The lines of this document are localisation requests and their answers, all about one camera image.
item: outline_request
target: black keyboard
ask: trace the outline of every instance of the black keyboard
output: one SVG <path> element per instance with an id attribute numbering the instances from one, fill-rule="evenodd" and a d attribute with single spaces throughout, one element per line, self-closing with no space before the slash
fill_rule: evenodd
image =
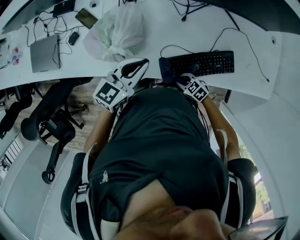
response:
<path id="1" fill-rule="evenodd" d="M 185 69 L 198 63 L 199 70 L 194 73 L 195 76 L 234 73 L 233 51 L 200 52 L 167 59 L 173 69 Z"/>

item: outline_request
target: strap buckle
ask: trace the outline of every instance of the strap buckle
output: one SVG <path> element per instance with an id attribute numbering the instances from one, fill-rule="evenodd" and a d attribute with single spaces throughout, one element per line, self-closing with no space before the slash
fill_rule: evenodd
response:
<path id="1" fill-rule="evenodd" d="M 84 183 L 82 185 L 80 185 L 77 189 L 77 194 L 81 195 L 81 194 L 85 194 L 88 192 L 90 185 L 88 183 Z"/>

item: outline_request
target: white desk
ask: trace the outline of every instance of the white desk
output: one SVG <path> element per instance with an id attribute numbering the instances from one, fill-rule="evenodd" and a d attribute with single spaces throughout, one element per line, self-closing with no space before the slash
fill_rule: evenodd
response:
<path id="1" fill-rule="evenodd" d="M 11 16 L 27 0 L 13 1 L 0 18 L 0 29 Z M 79 11 L 86 8 L 97 18 L 114 6 L 117 0 L 100 0 L 96 8 L 89 7 L 90 1 L 77 1 L 75 9 Z M 150 60 L 150 67 L 144 77 L 160 78 L 158 59 L 160 50 L 170 44 L 179 45 L 192 52 L 207 52 L 226 27 L 234 27 L 234 24 L 225 11 L 217 7 L 206 7 L 188 15 L 186 22 L 181 18 L 171 1 L 168 0 L 138 0 L 139 8 L 144 15 L 145 41 L 140 46 L 138 57 Z M 178 6 L 179 11 L 184 12 L 185 7 Z M 75 19 L 75 12 L 64 15 L 68 29 L 80 26 Z M 278 66 L 281 56 L 282 34 L 280 32 L 265 32 L 255 24 L 232 14 L 240 29 L 245 32 L 259 59 L 264 74 L 269 78 L 267 82 L 259 71 L 255 56 L 253 55 L 246 37 L 234 30 L 226 30 L 218 40 L 214 49 L 220 51 L 232 50 L 235 57 L 235 73 L 223 75 L 204 76 L 202 79 L 208 85 L 236 90 L 257 97 L 269 99 L 277 77 Z M 41 14 L 46 19 L 48 14 Z M 30 29 L 29 44 L 34 42 L 33 19 L 27 24 Z M 33 83 L 45 80 L 83 77 L 83 76 L 106 76 L 116 63 L 96 60 L 88 55 L 82 39 L 88 32 L 87 28 L 80 28 L 80 38 L 72 47 L 72 55 L 61 55 L 62 68 L 56 71 L 44 73 L 32 73 L 30 61 L 30 49 L 26 47 L 27 30 L 22 27 L 14 33 L 21 36 L 23 57 L 18 66 L 8 66 L 0 70 L 0 89 L 25 83 Z M 41 22 L 36 25 L 37 39 L 46 37 Z M 276 44 L 272 44 L 272 37 L 276 38 Z M 68 53 L 66 45 L 60 45 L 60 51 Z M 169 47 L 163 51 L 164 57 L 187 54 L 184 50 Z"/>

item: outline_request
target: white shirt logo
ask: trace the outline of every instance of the white shirt logo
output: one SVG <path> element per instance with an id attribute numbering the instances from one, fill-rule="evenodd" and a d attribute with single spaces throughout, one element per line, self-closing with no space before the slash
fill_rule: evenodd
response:
<path id="1" fill-rule="evenodd" d="M 107 171 L 104 171 L 103 179 L 102 179 L 102 182 L 100 182 L 100 184 L 102 184 L 102 183 L 104 183 L 104 182 L 108 182 L 108 174 L 107 174 Z"/>

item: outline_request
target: forearm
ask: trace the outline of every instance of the forearm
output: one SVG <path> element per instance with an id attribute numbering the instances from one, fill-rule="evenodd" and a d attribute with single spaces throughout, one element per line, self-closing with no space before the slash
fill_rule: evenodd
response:
<path id="1" fill-rule="evenodd" d="M 114 113 L 104 109 L 99 113 L 94 127 L 84 144 L 83 152 L 88 152 L 89 149 L 94 146 L 90 152 L 90 156 L 92 156 L 94 159 L 98 157 L 99 153 L 108 142 L 114 120 Z"/>
<path id="2" fill-rule="evenodd" d="M 217 131 L 218 129 L 225 131 L 227 134 L 228 142 L 226 152 L 228 160 L 239 158 L 239 141 L 233 127 L 229 124 L 210 97 L 206 97 L 202 101 L 202 104 L 206 110 L 208 118 L 210 119 L 212 129 L 221 150 L 221 157 L 223 158 L 222 149 L 224 149 L 224 137 L 220 131 Z"/>

